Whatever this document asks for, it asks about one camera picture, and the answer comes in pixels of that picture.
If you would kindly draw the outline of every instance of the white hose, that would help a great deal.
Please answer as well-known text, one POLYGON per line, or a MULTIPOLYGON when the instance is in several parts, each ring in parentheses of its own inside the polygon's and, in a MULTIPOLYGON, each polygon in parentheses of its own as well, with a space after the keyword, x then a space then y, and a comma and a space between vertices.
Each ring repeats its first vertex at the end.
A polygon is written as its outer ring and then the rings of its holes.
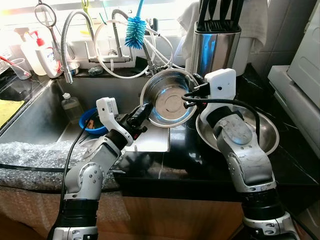
POLYGON ((154 46, 152 46, 151 43, 147 39, 145 39, 144 41, 150 46, 150 48, 153 50, 155 55, 161 60, 161 62, 163 62, 165 64, 163 66, 164 68, 169 65, 169 62, 172 62, 172 66, 176 67, 177 69, 185 70, 183 67, 180 67, 180 66, 174 64, 173 60, 171 58, 167 59, 158 49, 154 48, 154 46))
MULTIPOLYGON (((128 25, 127 22, 122 22, 122 21, 119 21, 119 20, 108 20, 107 23, 117 23, 117 24, 123 24, 123 25, 128 25)), ((95 52, 95 55, 97 57, 97 60, 99 61, 100 65, 111 75, 115 76, 116 78, 120 78, 120 79, 134 79, 134 78, 137 78, 137 77, 140 77, 141 75, 143 75, 147 70, 148 70, 148 67, 147 66, 144 70, 142 70, 142 72, 134 75, 134 76, 120 76, 118 74, 115 74, 114 72, 112 72, 106 65, 105 63, 102 61, 101 59, 101 56, 100 56, 100 53, 99 53, 99 49, 98 49, 98 35, 99 35, 99 32, 101 31, 101 29, 103 28, 105 24, 104 23, 101 23, 98 27, 98 29, 96 30, 95 32, 95 35, 94 35, 94 39, 93 39, 93 47, 94 47, 94 52, 95 52)), ((153 45, 145 39, 145 41, 149 44, 149 46, 151 47, 153 53, 152 53, 152 56, 151 56, 151 60, 153 61, 154 58, 155 58, 155 54, 159 54, 160 52, 156 49, 156 41, 155 41, 155 36, 154 34, 160 36, 162 39, 164 39, 166 41, 166 43, 169 45, 170 49, 171 49, 171 58, 170 60, 168 60, 168 62, 166 63, 167 66, 169 68, 171 68, 171 66, 173 65, 173 57, 174 57, 174 49, 171 45, 171 43, 169 42, 169 40, 165 37, 165 36, 162 36, 160 35, 158 32, 154 31, 153 29, 147 27, 146 30, 150 33, 151 35, 151 40, 152 40, 152 43, 153 45)))
POLYGON ((172 56, 171 56, 171 58, 168 60, 165 56, 163 56, 163 54, 158 50, 158 49, 156 49, 147 39, 145 39, 144 40, 148 45, 149 45, 149 47, 152 49, 152 51, 155 53, 155 55, 164 63, 164 68, 165 67, 171 67, 172 66, 172 64, 173 64, 173 59, 172 59, 172 56))

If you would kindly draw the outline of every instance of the black cable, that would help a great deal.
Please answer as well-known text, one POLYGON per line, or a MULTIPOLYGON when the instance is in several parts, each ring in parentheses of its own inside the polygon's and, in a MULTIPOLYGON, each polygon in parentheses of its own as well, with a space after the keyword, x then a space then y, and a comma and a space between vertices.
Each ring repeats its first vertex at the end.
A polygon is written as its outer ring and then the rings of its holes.
POLYGON ((0 169, 10 169, 19 171, 45 172, 45 173, 63 173, 63 168, 55 167, 34 167, 34 166, 17 166, 0 163, 0 169))
POLYGON ((188 97, 191 96, 192 92, 186 93, 184 96, 182 96, 182 99, 191 102, 191 103, 214 103, 214 104, 233 104, 233 105, 238 105, 241 107, 244 107, 248 109, 252 114, 254 115, 255 118, 255 133, 257 136, 257 141, 258 144, 260 142, 260 118, 258 112, 249 104, 239 101, 239 100, 230 100, 230 99, 212 99, 212 98, 192 98, 188 97))
POLYGON ((300 227, 312 238, 312 240, 319 240, 317 236, 302 222, 300 221, 287 207, 284 207, 285 210, 290 214, 294 221, 300 225, 300 227))
POLYGON ((76 145, 76 143, 78 142, 78 140, 80 139, 81 135, 84 133, 85 129, 87 128, 91 118, 97 114, 97 111, 95 111, 86 121, 84 127, 81 129, 81 131, 79 132, 79 135, 76 137, 76 139, 74 140, 74 142, 72 143, 68 156, 66 157, 65 160, 65 165, 64 165, 64 171, 63 171, 63 177, 62 177, 62 186, 61 186, 61 194, 60 194, 60 206, 59 206, 59 214, 62 213, 63 210, 63 205, 64 205, 64 198, 65 198, 65 191, 66 191, 66 187, 65 187, 65 180, 66 180, 66 175, 68 172, 68 166, 69 166, 69 162, 70 162, 70 158, 71 158, 71 154, 72 151, 76 145))

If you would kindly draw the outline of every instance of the towel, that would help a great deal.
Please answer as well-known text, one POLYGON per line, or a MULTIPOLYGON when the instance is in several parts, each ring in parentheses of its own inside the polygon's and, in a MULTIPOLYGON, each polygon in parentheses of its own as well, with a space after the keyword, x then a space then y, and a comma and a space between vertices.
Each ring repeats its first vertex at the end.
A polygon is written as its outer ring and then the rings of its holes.
POLYGON ((25 103, 25 101, 7 101, 0 100, 0 128, 5 124, 19 108, 25 103))
MULTIPOLYGON (((230 19, 230 4, 226 19, 230 19)), ((217 1, 214 20, 220 16, 220 0, 217 1)), ((183 29, 186 31, 185 41, 182 45, 182 55, 185 59, 191 57, 194 41, 194 25, 199 19, 199 1, 192 2, 177 19, 183 29)), ((242 29, 241 37, 253 38, 253 50, 258 52, 266 44, 268 28, 268 0, 244 0, 239 19, 239 25, 242 29)))

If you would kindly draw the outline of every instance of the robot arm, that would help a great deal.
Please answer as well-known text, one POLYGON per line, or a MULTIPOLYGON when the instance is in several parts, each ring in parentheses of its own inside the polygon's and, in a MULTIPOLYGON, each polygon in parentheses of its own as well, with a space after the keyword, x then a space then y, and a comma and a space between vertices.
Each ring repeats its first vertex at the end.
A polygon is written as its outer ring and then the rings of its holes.
POLYGON ((101 189, 109 169, 142 132, 141 124, 148 118, 152 104, 135 108, 130 114, 118 114, 114 98, 96 101, 99 118, 109 132, 87 149, 83 161, 65 177, 66 194, 63 208, 52 227, 48 240, 97 240, 97 210, 101 189))
MULTIPOLYGON (((220 69, 208 73, 210 98, 233 99, 236 73, 220 69)), ((241 194, 243 223, 254 238, 280 236, 299 240, 289 213, 276 191, 276 180, 267 154, 259 147, 255 130, 229 105, 208 103, 200 115, 217 139, 217 147, 227 161, 234 187, 241 194)))

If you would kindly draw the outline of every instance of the stainless steel sink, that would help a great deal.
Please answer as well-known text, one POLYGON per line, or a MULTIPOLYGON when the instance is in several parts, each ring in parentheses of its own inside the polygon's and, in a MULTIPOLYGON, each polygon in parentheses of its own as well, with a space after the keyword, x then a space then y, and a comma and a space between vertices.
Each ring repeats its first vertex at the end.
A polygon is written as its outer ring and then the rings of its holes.
MULTIPOLYGON (((53 80, 43 89, 30 106, 0 136, 0 143, 23 142, 48 144, 74 140, 81 130, 69 123, 62 109, 63 93, 77 97, 83 110, 96 107, 96 100, 115 98, 120 114, 131 112, 139 105, 140 94, 149 78, 87 78, 76 77, 72 84, 64 79, 53 80)), ((148 131, 143 133, 127 151, 166 152, 169 150, 169 129, 146 122, 148 131)))

